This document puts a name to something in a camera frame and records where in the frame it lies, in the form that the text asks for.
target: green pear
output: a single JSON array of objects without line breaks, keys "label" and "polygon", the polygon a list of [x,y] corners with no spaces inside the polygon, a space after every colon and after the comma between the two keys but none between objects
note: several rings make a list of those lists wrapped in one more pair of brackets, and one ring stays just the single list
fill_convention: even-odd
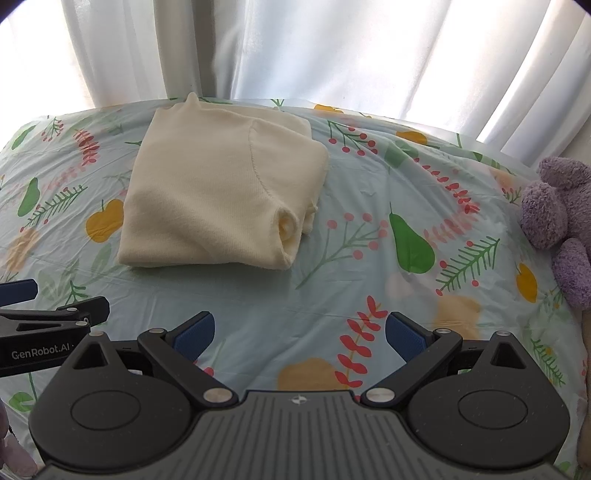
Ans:
[{"label": "green pear", "polygon": [[35,208],[35,205],[37,205],[39,197],[41,196],[38,184],[39,181],[37,180],[37,177],[34,177],[29,182],[29,186],[27,187],[25,196],[21,201],[21,206],[18,208],[17,215],[19,217],[24,217],[26,214],[28,214],[31,210]]},{"label": "green pear", "polygon": [[415,233],[400,215],[392,213],[390,206],[390,225],[396,243],[398,265],[410,273],[426,273],[435,264],[435,252],[429,243]]}]

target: bed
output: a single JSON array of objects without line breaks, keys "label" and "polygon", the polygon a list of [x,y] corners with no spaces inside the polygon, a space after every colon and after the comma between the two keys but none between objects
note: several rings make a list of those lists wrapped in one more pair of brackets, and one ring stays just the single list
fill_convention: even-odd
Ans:
[{"label": "bed", "polygon": [[[404,363],[384,336],[393,310],[466,339],[509,330],[569,408],[570,434],[556,463],[580,475],[586,352],[549,255],[535,251],[518,224],[532,170],[448,132],[301,101],[250,100],[306,118],[329,150],[319,212],[293,267],[119,265],[135,156],[154,111],[179,101],[38,118],[7,143],[0,281],[39,285],[37,298],[19,308],[55,309],[103,295],[111,315],[96,328],[116,340],[172,329],[209,310],[215,338],[197,364],[241,394],[360,394]],[[32,452],[27,416],[52,374],[0,380],[15,434]]]}]

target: blue gripper pad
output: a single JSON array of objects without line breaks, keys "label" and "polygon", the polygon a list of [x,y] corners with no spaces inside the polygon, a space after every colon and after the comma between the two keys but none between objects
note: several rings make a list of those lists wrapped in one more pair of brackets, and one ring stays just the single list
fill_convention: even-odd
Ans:
[{"label": "blue gripper pad", "polygon": [[37,296],[37,282],[32,278],[0,284],[0,307],[33,300]]},{"label": "blue gripper pad", "polygon": [[202,314],[195,315],[195,317],[183,323],[179,329],[180,333],[175,334],[175,330],[170,332],[175,334],[172,347],[187,360],[194,362],[213,342],[216,323],[213,315],[207,312],[205,316]]},{"label": "blue gripper pad", "polygon": [[405,322],[396,314],[397,312],[391,313],[386,319],[386,341],[405,362],[410,362],[427,349],[427,339],[421,334],[421,331],[427,332],[427,330],[420,325],[416,325],[419,331],[414,330],[408,325],[408,322],[414,322],[408,319]]}]

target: plush toy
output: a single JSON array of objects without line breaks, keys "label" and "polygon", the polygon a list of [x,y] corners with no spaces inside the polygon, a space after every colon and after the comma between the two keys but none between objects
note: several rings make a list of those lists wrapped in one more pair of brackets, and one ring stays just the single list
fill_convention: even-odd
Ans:
[{"label": "plush toy", "polygon": [[[556,248],[552,270],[566,301],[582,311],[583,343],[591,365],[591,166],[550,157],[542,160],[538,172],[541,181],[530,184],[522,198],[521,227],[534,247]],[[591,368],[587,370],[587,397],[591,398]],[[589,408],[577,457],[581,466],[591,466]]]},{"label": "plush toy", "polygon": [[8,415],[4,403],[0,400],[0,468],[6,464],[13,473],[29,477],[37,473],[37,464],[28,452],[9,432]]}]

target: purple stuffed animal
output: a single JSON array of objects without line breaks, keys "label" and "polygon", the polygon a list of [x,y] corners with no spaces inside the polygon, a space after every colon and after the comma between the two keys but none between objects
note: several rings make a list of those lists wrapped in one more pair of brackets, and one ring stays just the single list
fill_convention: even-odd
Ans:
[{"label": "purple stuffed animal", "polygon": [[0,468],[6,466],[19,476],[33,476],[37,473],[37,464],[28,452],[18,443],[12,433],[8,433],[8,415],[4,403],[0,400]]},{"label": "purple stuffed animal", "polygon": [[561,243],[552,270],[571,307],[591,307],[591,166],[550,157],[538,169],[542,181],[524,192],[521,228],[541,250]]}]

